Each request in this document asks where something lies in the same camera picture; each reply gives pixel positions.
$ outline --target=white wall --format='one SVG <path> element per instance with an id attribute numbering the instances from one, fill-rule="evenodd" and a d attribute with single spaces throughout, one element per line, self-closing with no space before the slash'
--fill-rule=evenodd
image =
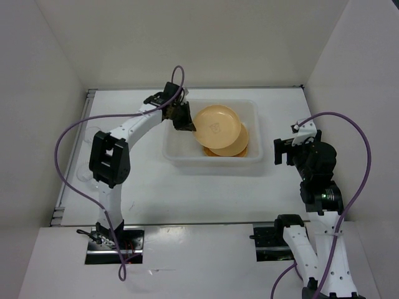
<path id="1" fill-rule="evenodd" d="M 0 1 L 0 40 L 0 290 L 13 299 L 57 200 L 55 141 L 79 118 L 85 92 L 33 0 Z"/>
<path id="2" fill-rule="evenodd" d="M 391 0 L 350 0 L 305 85 L 312 113 L 353 118 L 372 147 L 372 172 L 352 219 L 395 219 L 399 211 L 399 10 Z M 338 151 L 335 174 L 348 201 L 365 171 L 365 147 L 349 124 L 317 121 Z"/>
<path id="3" fill-rule="evenodd" d="M 36 0 L 90 88 L 306 83 L 347 0 Z"/>

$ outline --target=corner wall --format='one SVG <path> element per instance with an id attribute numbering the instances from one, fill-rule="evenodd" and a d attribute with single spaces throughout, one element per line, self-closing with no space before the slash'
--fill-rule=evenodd
<path id="1" fill-rule="evenodd" d="M 55 141 L 80 118 L 85 90 L 33 0 L 0 1 L 0 40 L 0 290 L 14 299 L 57 201 Z"/>

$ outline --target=cable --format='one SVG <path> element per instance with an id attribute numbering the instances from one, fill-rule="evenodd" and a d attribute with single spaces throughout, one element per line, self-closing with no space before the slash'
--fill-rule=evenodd
<path id="1" fill-rule="evenodd" d="M 59 177 L 61 178 L 61 180 L 64 182 L 64 184 L 65 184 L 66 186 L 68 186 L 69 188 L 71 188 L 71 190 L 75 191 L 77 194 L 80 194 L 81 196 L 87 198 L 88 200 L 90 200 L 90 201 L 93 202 L 94 204 L 98 205 L 99 208 L 101 208 L 101 210 L 103 210 L 103 212 L 104 212 L 104 214 L 105 214 L 105 217 L 107 218 L 107 222 L 108 222 L 108 224 L 109 224 L 109 226 L 110 226 L 110 230 L 111 230 L 112 239 L 113 239 L 114 242 L 115 242 L 115 249 L 116 249 L 116 251 L 118 252 L 118 256 L 119 256 L 119 259 L 120 259 L 120 268 L 119 268 L 119 271 L 118 271 L 118 276 L 119 276 L 119 279 L 120 279 L 121 281 L 123 281 L 123 282 L 126 280 L 126 263 L 125 263 L 125 260 L 123 259 L 122 253 L 121 253 L 121 251 L 120 251 L 120 247 L 119 247 L 119 244 L 118 244 L 118 242 L 117 242 L 117 236 L 115 235 L 115 232 L 113 231 L 113 225 L 112 225 L 112 223 L 111 223 L 111 219 L 110 219 L 110 216 L 109 216 L 109 214 L 108 214 L 108 211 L 104 208 L 104 206 L 103 206 L 100 202 L 96 201 L 94 198 L 92 198 L 92 197 L 86 195 L 85 193 L 83 193 L 82 191 L 76 189 L 76 188 L 73 187 L 70 183 L 68 183 L 67 179 L 66 179 L 66 178 L 64 177 L 64 175 L 62 174 L 61 169 L 60 169 L 60 166 L 59 166 L 59 163 L 58 163 L 58 150 L 59 150 L 59 147 L 60 147 L 60 144 L 61 144 L 61 141 L 62 141 L 63 137 L 64 137 L 71 129 L 75 128 L 76 126 L 80 125 L 81 123 L 84 123 L 85 121 L 96 120 L 96 119 L 98 119 L 98 118 L 108 118 L 108 117 L 136 117 L 136 116 L 142 116 L 142 115 L 146 115 L 146 114 L 149 114 L 149 113 L 153 113 L 153 112 L 155 112 L 155 111 L 157 111 L 157 110 L 161 110 L 162 108 L 165 108 L 167 105 L 169 105 L 171 102 L 173 102 L 173 101 L 179 96 L 179 94 L 181 93 L 181 91 L 182 91 L 182 89 L 183 89 L 183 84 L 184 84 L 184 82 L 185 82 L 185 70 L 182 68 L 182 66 L 177 65 L 177 66 L 173 69 L 173 73 L 172 73 L 173 75 L 174 75 L 174 73 L 176 72 L 177 69 L 180 69 L 180 70 L 181 70 L 181 83 L 180 83 L 180 86 L 179 86 L 178 90 L 176 91 L 176 93 L 175 93 L 175 94 L 170 98 L 170 100 L 168 100 L 166 103 L 164 103 L 164 104 L 160 105 L 159 107 L 156 107 L 156 108 L 154 108 L 154 109 L 152 109 L 152 110 L 145 111 L 145 112 L 143 112 L 143 113 L 133 113 L 133 114 L 104 114 L 104 115 L 96 115 L 96 116 L 91 116 L 91 117 L 84 118 L 84 119 L 82 119 L 82 120 L 79 120 L 79 121 L 77 121 L 77 122 L 71 124 L 68 128 L 66 128 L 66 129 L 61 133 L 61 135 L 59 136 L 59 138 L 58 138 L 58 140 L 57 140 L 57 143 L 55 144 L 55 148 L 54 148 L 54 164 L 55 164 L 55 170 L 57 171 L 57 174 L 59 175 Z"/>
<path id="2" fill-rule="evenodd" d="M 297 267 L 298 265 L 295 265 L 295 272 L 296 272 L 296 274 L 298 275 L 298 277 L 302 280 L 302 281 L 304 281 L 304 279 L 302 278 L 302 275 L 299 273 L 299 271 L 298 271 L 298 267 Z"/>
<path id="3" fill-rule="evenodd" d="M 170 79 L 170 82 L 172 82 L 172 83 L 173 83 L 173 80 L 175 79 L 176 70 L 177 70 L 177 67 L 175 67 L 175 68 L 173 69 L 173 72 L 172 72 L 172 78 Z"/>
<path id="4" fill-rule="evenodd" d="M 274 285 L 272 287 L 272 292 L 270 294 L 270 299 L 274 298 L 274 292 L 276 291 L 277 285 L 279 284 L 280 280 L 284 277 L 285 274 L 287 274 L 288 272 L 291 271 L 291 269 L 297 267 L 297 262 L 294 260 L 294 263 L 289 266 L 288 268 L 286 268 L 281 274 L 280 276 L 277 277 L 276 281 L 274 282 Z"/>
<path id="5" fill-rule="evenodd" d="M 368 179 L 368 175 L 370 174 L 370 169 L 372 167 L 372 151 L 371 151 L 370 143 L 368 142 L 366 134 L 363 132 L 363 130 L 356 124 L 356 122 L 354 122 L 349 117 L 347 117 L 347 116 L 345 116 L 345 115 L 343 115 L 341 113 L 337 113 L 337 112 L 320 112 L 320 113 L 317 113 L 317 114 L 312 115 L 311 117 L 307 118 L 302 123 L 299 123 L 298 126 L 302 126 L 305 123 L 307 123 L 308 121 L 313 120 L 313 119 L 315 119 L 315 118 L 317 118 L 319 116 L 323 116 L 323 115 L 337 116 L 339 118 L 342 118 L 342 119 L 346 120 L 352 126 L 354 126 L 355 129 L 359 132 L 360 136 L 362 137 L 363 142 L 364 142 L 364 144 L 366 146 L 366 152 L 367 152 L 367 166 L 366 166 L 366 171 L 365 171 L 363 180 L 360 183 L 360 186 L 357 189 L 355 195 L 349 201 L 349 203 L 347 204 L 346 208 L 344 209 L 344 211 L 342 212 L 341 216 L 339 217 L 339 219 L 337 221 L 337 224 L 335 225 L 335 233 L 339 233 L 341 224 L 344 221 L 345 216 L 348 214 L 349 209 L 353 206 L 353 204 L 355 203 L 355 201 L 359 197 L 360 193 L 363 191 L 364 186 L 366 185 L 366 182 L 367 182 L 367 179 Z M 324 270 L 322 279 L 320 280 L 319 286 L 317 287 L 317 290 L 313 294 L 312 299 L 317 299 L 317 297 L 320 295 L 321 290 L 323 289 L 324 283 L 325 283 L 325 281 L 327 279 L 327 276 L 329 274 L 329 271 L 330 271 L 330 267 L 331 267 L 331 264 L 332 264 L 332 259 L 334 257 L 335 248 L 337 246 L 337 240 L 338 240 L 338 237 L 337 237 L 337 235 L 335 235 L 333 237 L 333 239 L 332 239 L 332 245 L 331 245 L 331 251 L 330 251 L 329 259 L 327 261 L 327 265 L 325 266 L 325 270 Z"/>

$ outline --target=logo on plate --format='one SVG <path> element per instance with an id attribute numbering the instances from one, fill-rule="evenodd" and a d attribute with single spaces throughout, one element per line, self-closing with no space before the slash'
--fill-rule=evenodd
<path id="1" fill-rule="evenodd" d="M 211 128 L 211 130 L 214 134 L 218 134 L 218 133 L 222 132 L 222 130 L 220 130 L 219 123 L 214 123 L 214 124 L 210 125 L 209 127 Z"/>

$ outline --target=yellow plate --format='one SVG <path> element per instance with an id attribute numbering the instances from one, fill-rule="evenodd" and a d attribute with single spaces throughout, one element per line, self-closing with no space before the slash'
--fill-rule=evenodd
<path id="1" fill-rule="evenodd" d="M 212 152 L 214 152 L 215 154 L 218 154 L 219 156 L 233 157 L 236 154 L 239 154 L 240 152 L 242 152 L 244 150 L 244 148 L 247 147 L 248 141 L 249 141 L 248 131 L 247 131 L 246 127 L 243 124 L 241 124 L 240 134 L 239 134 L 238 138 L 236 139 L 236 141 L 232 143 L 232 145 L 229 145 L 226 148 L 220 148 L 220 149 L 210 148 L 210 150 Z"/>
<path id="2" fill-rule="evenodd" d="M 238 115 L 229 107 L 211 105 L 194 118 L 194 137 L 207 148 L 220 149 L 233 144 L 241 131 Z"/>
<path id="3" fill-rule="evenodd" d="M 208 157 L 221 157 L 218 154 L 213 153 L 209 148 L 206 148 L 205 146 L 203 149 L 204 149 L 205 155 Z M 233 157 L 243 158 L 243 157 L 246 157 L 247 154 L 248 154 L 248 147 L 244 148 L 244 150 L 242 152 L 240 152 L 239 154 L 236 154 Z"/>

